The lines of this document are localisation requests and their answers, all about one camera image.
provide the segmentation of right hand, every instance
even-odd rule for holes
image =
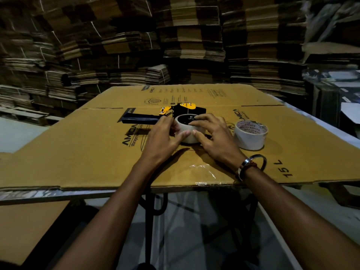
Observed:
[[[203,133],[194,130],[193,135],[198,139],[204,150],[233,171],[237,171],[241,163],[247,158],[235,144],[234,137],[228,129],[223,117],[215,117],[213,114],[201,114],[195,117],[191,126],[202,127],[209,131],[212,139],[207,139]]]

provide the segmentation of corrugated cardboard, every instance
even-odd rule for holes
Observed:
[[[68,203],[0,206],[0,260],[21,265]]]
[[[125,112],[157,114],[160,107],[166,105],[161,103],[171,95],[184,98],[177,89],[184,89],[185,94],[187,89],[195,88],[203,91],[187,95],[187,101],[207,108],[208,113],[223,116],[230,128],[239,119],[256,120],[268,127],[264,148],[244,152],[248,156],[265,155],[268,159],[265,171],[277,182],[360,179],[359,149],[310,118],[278,105],[276,100],[255,88],[248,85],[174,85],[107,90],[0,164],[0,186],[120,186],[140,157],[151,128],[123,124],[119,122],[122,115]],[[177,93],[160,92],[161,89],[174,89]],[[149,104],[151,99],[161,101]],[[234,175],[216,164],[200,145],[180,145],[175,159],[160,172],[152,186],[229,184],[234,184]]]

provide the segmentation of left hand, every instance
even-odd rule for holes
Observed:
[[[175,133],[175,138],[172,140],[170,139],[170,129]],[[162,116],[149,132],[139,161],[148,165],[151,170],[155,170],[190,134],[190,131],[180,132],[177,122],[172,117]]]

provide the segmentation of white tape roll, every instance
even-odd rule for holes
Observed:
[[[245,150],[261,149],[268,134],[266,126],[251,120],[239,121],[236,123],[234,131],[237,145]]]
[[[195,127],[195,126],[191,126],[191,125],[182,123],[182,122],[185,122],[187,120],[187,118],[191,117],[191,116],[197,116],[197,114],[182,114],[175,118],[175,121],[178,123],[181,132],[186,131],[186,130],[191,132],[191,134],[182,141],[183,143],[188,143],[188,144],[199,143],[199,141],[193,135],[193,130],[197,130],[199,132],[202,132],[203,134],[205,133],[205,129],[202,127]]]

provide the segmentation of tape gun handle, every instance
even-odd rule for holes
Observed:
[[[152,114],[133,114],[126,113],[122,116],[121,121],[124,124],[146,124],[146,125],[155,125],[156,122],[160,119],[159,115]]]

